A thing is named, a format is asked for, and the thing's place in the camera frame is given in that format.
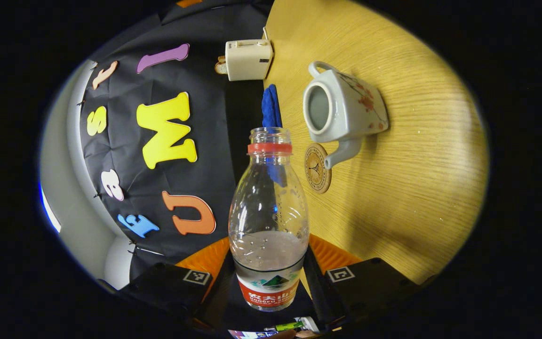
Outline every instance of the wood grain surface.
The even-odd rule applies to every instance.
[[[484,129],[468,90],[440,56],[400,26],[346,0],[276,0],[267,21],[292,163],[311,233],[361,259],[379,256],[416,283],[439,273],[469,236],[488,180]],[[303,91],[314,60],[376,86],[390,128],[333,167],[329,190],[308,186],[311,143]],[[322,144],[328,153],[337,142]]]

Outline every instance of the water bottle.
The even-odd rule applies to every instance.
[[[287,129],[253,129],[248,154],[231,203],[230,248],[247,304],[274,312],[292,304],[298,287],[309,239],[307,202],[290,165]]]

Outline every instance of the bottle label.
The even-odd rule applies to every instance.
[[[260,307],[279,307],[296,295],[304,256],[294,265],[277,271],[257,271],[235,262],[239,288],[244,299]]]

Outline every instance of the blue towel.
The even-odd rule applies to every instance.
[[[263,92],[263,127],[283,127],[281,124],[281,114],[279,112],[279,100],[277,99],[277,88],[274,84]]]
[[[269,85],[263,92],[263,127],[283,127],[281,124],[281,114],[279,113],[279,101],[277,99],[277,88],[274,84]],[[267,165],[269,176],[279,186],[286,187],[286,170],[284,168]]]

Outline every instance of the cork coaster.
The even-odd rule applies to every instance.
[[[312,189],[321,194],[329,189],[332,182],[332,170],[325,168],[325,148],[314,142],[309,145],[305,153],[305,173]]]

